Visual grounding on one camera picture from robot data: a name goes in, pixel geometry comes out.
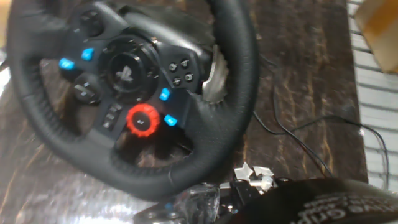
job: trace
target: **blue button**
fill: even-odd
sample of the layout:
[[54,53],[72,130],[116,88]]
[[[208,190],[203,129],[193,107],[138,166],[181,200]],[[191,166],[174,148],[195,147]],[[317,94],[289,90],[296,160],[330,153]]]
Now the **blue button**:
[[75,68],[75,63],[69,61],[66,58],[63,58],[60,60],[59,66],[60,66],[60,68],[65,69],[65,70],[72,70]]
[[159,99],[166,101],[170,96],[170,91],[167,88],[163,88],[162,93],[159,96]]
[[81,59],[90,61],[93,59],[94,49],[85,49],[83,53],[81,53]]
[[164,121],[166,121],[169,126],[175,126],[175,124],[177,124],[177,120],[170,115],[166,115],[166,117],[164,117]]

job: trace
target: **steering wheel hub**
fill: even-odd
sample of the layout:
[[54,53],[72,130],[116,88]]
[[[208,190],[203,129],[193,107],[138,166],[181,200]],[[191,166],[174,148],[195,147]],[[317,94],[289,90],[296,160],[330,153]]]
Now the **steering wheel hub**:
[[112,40],[99,56],[98,69],[113,96],[124,103],[147,101],[157,88],[152,46],[135,35]]
[[143,74],[141,59],[134,54],[119,54],[109,63],[109,80],[116,91],[131,93],[139,90]]

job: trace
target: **wooden table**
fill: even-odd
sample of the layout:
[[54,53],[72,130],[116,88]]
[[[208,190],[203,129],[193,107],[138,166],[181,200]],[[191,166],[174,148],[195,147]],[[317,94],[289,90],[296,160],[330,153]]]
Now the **wooden table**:
[[[357,121],[358,99],[345,1],[252,0],[250,4],[261,52],[280,65],[275,71],[280,75],[277,93],[283,124],[293,128],[329,113]],[[204,1],[179,1],[177,5],[211,22]],[[92,108],[80,107],[65,97],[69,85],[56,71],[56,62],[44,63],[43,76],[55,109],[67,123],[78,121],[82,130],[88,129],[91,121],[87,112]],[[272,74],[263,70],[261,77],[256,110],[268,127],[280,131],[271,106]],[[359,128],[321,122],[295,133],[325,160],[336,176],[368,180]],[[150,147],[139,154],[138,163],[161,166],[170,161],[159,159]],[[255,120],[236,153],[224,169],[214,174],[213,180],[228,180],[231,168],[241,166],[244,161],[250,166],[269,167],[279,177],[322,176],[321,170],[291,137],[273,136]],[[149,205],[85,175],[53,155],[28,125],[12,87],[3,93],[0,223],[73,223],[99,218],[131,222],[136,212]]]
[[6,44],[6,27],[11,0],[0,0],[0,47]]

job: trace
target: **racing wheel controller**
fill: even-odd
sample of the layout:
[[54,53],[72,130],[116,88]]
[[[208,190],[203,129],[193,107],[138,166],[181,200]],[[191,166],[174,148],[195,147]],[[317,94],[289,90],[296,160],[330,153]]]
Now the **racing wheel controller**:
[[[214,35],[208,35],[208,25],[175,9],[137,5],[121,13],[106,2],[91,2],[64,21],[41,1],[13,1],[7,50],[21,105],[55,153],[141,198],[177,194],[229,156],[250,121],[259,77],[256,35],[244,1],[208,0]],[[176,22],[181,19],[184,26]],[[228,64],[230,88],[211,102],[208,90],[222,89],[225,82],[217,74],[220,55]],[[99,107],[87,134],[76,136],[55,114],[38,72],[42,58],[59,59],[76,98]],[[161,123],[192,140],[193,152],[183,161],[136,167],[117,155],[116,141],[126,127],[146,138]]]

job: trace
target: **cardboard box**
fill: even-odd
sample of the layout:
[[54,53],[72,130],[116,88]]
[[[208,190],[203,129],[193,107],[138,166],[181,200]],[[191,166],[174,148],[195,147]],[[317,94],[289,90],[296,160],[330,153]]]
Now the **cardboard box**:
[[7,20],[11,0],[0,0],[0,47],[6,44]]
[[398,72],[398,0],[365,0],[354,17],[381,70]]

